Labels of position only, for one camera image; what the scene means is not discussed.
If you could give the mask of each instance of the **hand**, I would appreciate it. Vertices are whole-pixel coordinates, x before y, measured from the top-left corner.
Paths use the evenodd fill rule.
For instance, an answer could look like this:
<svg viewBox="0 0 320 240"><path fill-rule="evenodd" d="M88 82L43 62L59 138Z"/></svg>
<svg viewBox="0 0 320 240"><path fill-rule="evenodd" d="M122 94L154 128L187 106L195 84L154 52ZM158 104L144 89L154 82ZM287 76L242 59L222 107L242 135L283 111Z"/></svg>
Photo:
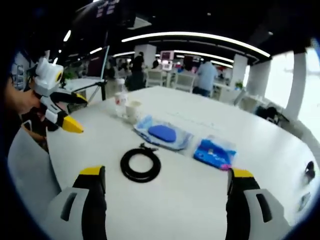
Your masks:
<svg viewBox="0 0 320 240"><path fill-rule="evenodd" d="M28 113L33 107L40 108L40 99L33 90L18 91L10 80L6 85L4 97L6 107L15 110L18 114Z"/></svg>
<svg viewBox="0 0 320 240"><path fill-rule="evenodd" d="M16 110L19 114L25 114L28 113L33 107L40 108L40 104L40 99L31 89L25 92L20 92L16 102Z"/></svg>

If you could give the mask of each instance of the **desk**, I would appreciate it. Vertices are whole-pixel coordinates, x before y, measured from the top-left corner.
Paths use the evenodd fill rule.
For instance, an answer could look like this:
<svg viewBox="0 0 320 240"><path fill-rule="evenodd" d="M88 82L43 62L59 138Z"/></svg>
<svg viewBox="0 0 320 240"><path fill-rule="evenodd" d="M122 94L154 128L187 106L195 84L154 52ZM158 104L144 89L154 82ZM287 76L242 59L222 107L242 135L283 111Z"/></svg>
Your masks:
<svg viewBox="0 0 320 240"><path fill-rule="evenodd" d="M95 85L96 83L103 82L99 77L77 78L66 80L64 88L68 91L76 92L84 88Z"/></svg>
<svg viewBox="0 0 320 240"><path fill-rule="evenodd" d="M165 78L164 86L167 88L171 88L171 82L175 80L175 74L178 74L176 69L173 69L171 71L162 71L163 77Z"/></svg>
<svg viewBox="0 0 320 240"><path fill-rule="evenodd" d="M301 197L297 186L307 163L314 160L298 138L260 117L188 92L157 86L130 92L129 98L142 102L144 113L195 135L184 155L162 148L156 152L162 168L151 182L132 182L121 173L121 157L142 139L110 116L113 99L72 114L84 133L59 129L47 134L62 189L72 186L83 168L105 165L108 239L225 239L227 173L191 158L200 137L209 134L236 144L233 166L252 172L260 187L283 205L289 223L295 222ZM148 167L141 161L135 166Z"/></svg>
<svg viewBox="0 0 320 240"><path fill-rule="evenodd" d="M255 112L258 106L265 108L267 105L268 103L262 98L248 94L246 94L240 102L241 108L252 114Z"/></svg>
<svg viewBox="0 0 320 240"><path fill-rule="evenodd" d="M213 82L213 86L223 88L223 89L228 89L228 90L233 90L230 86L218 82Z"/></svg>

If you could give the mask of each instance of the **paper cup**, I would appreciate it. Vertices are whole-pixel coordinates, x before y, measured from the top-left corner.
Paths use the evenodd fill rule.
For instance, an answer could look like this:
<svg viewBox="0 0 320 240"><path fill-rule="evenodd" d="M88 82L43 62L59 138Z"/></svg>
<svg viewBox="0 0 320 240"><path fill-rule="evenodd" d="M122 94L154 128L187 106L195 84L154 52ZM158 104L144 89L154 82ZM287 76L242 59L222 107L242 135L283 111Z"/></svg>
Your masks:
<svg viewBox="0 0 320 240"><path fill-rule="evenodd" d="M125 113L129 123L136 124L138 122L140 116L140 106L141 102L139 101L130 101L125 105Z"/></svg>

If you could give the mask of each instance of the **black cable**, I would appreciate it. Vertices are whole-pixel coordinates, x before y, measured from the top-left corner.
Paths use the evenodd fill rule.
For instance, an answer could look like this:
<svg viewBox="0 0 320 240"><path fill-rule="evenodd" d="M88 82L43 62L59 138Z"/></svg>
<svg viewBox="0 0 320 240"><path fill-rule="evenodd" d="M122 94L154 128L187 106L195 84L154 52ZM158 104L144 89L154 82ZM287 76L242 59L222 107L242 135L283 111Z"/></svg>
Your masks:
<svg viewBox="0 0 320 240"><path fill-rule="evenodd" d="M120 161L120 167L123 175L126 176L129 180L137 183L147 183L155 179L161 169L161 162L159 158L154 154L154 151L156 150L157 148L149 148L146 147L144 143L142 143L139 148L134 148L127 151ZM130 159L136 154L142 154L151 159L151 161L153 162L153 166L149 171L137 172L129 166Z"/></svg>

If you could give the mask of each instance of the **monitor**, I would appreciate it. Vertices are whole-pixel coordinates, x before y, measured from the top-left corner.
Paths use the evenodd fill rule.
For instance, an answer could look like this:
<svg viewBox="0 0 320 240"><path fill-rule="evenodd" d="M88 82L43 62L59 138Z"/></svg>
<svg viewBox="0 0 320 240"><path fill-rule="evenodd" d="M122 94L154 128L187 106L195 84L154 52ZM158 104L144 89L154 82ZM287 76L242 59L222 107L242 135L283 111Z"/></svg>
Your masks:
<svg viewBox="0 0 320 240"><path fill-rule="evenodd" d="M164 70L164 71L171 71L171 70L172 70L172 67L173 67L172 62L171 62L171 63L167 63L167 64L163 64L163 65L162 65L162 70Z"/></svg>
<svg viewBox="0 0 320 240"><path fill-rule="evenodd" d="M162 60L173 60L175 57L174 51L161 51L160 53Z"/></svg>

